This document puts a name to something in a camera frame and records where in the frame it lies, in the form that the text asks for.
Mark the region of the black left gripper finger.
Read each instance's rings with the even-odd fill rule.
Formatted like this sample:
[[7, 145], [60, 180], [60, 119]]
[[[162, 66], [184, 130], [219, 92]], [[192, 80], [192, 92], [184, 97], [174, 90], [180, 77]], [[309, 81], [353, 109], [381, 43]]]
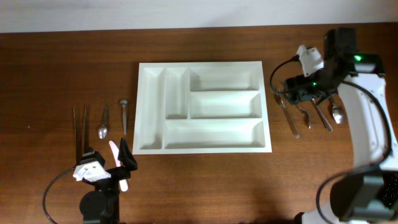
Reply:
[[91, 162], [99, 162], [101, 166], [105, 165], [105, 159], [98, 151], [90, 151], [84, 153], [80, 159], [80, 165], [91, 163]]
[[137, 162], [129, 150], [127, 142], [121, 138], [119, 145], [118, 160], [127, 170], [137, 170]]

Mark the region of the large steel fork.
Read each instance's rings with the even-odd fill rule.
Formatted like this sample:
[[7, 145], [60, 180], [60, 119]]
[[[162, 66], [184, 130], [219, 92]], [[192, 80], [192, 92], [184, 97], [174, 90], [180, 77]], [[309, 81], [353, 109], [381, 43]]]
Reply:
[[292, 118], [290, 117], [290, 114], [287, 110], [287, 107], [284, 105], [282, 98], [280, 97], [280, 95], [277, 95], [276, 93], [274, 94], [274, 98], [275, 98], [275, 101], [277, 102], [277, 104], [282, 108], [295, 139], [300, 139], [300, 134], [297, 131], [297, 129], [292, 121]]

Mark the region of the small steel fork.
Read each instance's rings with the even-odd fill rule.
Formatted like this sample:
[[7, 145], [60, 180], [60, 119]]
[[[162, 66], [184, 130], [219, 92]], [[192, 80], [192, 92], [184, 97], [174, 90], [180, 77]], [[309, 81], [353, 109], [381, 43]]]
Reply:
[[301, 112], [303, 118], [304, 118], [304, 122], [306, 124], [306, 127], [308, 129], [311, 128], [311, 121], [310, 121], [310, 116], [309, 113], [307, 112], [307, 110], [303, 109], [301, 106], [299, 105], [295, 105], [295, 107]]

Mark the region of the steel tablespoon long handle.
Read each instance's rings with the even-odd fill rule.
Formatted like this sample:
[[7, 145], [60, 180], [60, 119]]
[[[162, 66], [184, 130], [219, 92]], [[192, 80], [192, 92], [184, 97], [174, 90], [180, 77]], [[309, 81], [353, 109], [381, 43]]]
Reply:
[[329, 133], [331, 133], [333, 131], [333, 128], [332, 128], [331, 124], [327, 121], [327, 119], [326, 119], [325, 115], [322, 113], [321, 109], [317, 106], [317, 104], [315, 102], [315, 99], [314, 98], [311, 99], [311, 102], [312, 102], [312, 105], [314, 106], [314, 108], [316, 109], [316, 111], [317, 111], [317, 113], [318, 113], [318, 115], [319, 115], [319, 117], [320, 117], [325, 129]]

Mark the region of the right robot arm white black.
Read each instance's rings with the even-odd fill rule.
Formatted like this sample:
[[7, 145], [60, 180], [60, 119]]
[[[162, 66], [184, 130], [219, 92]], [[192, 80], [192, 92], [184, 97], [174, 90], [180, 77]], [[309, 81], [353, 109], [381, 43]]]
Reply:
[[324, 53], [299, 46], [303, 73], [284, 82], [293, 105], [323, 103], [338, 95], [354, 150], [353, 168], [326, 180], [328, 203], [296, 215], [295, 223], [381, 223], [397, 220], [397, 140], [386, 105], [386, 80], [378, 54], [358, 50], [356, 31], [340, 27], [324, 37]]

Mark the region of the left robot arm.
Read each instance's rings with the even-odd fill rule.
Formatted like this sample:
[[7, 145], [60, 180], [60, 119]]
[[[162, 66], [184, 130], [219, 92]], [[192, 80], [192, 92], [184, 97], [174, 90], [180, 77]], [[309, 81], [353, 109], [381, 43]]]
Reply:
[[137, 170], [137, 162], [127, 142], [121, 138], [120, 145], [109, 142], [116, 167], [106, 170], [105, 159], [98, 151], [82, 155], [73, 177], [92, 185], [95, 189], [83, 196], [80, 212], [83, 223], [119, 223], [119, 194], [128, 190], [131, 172]]

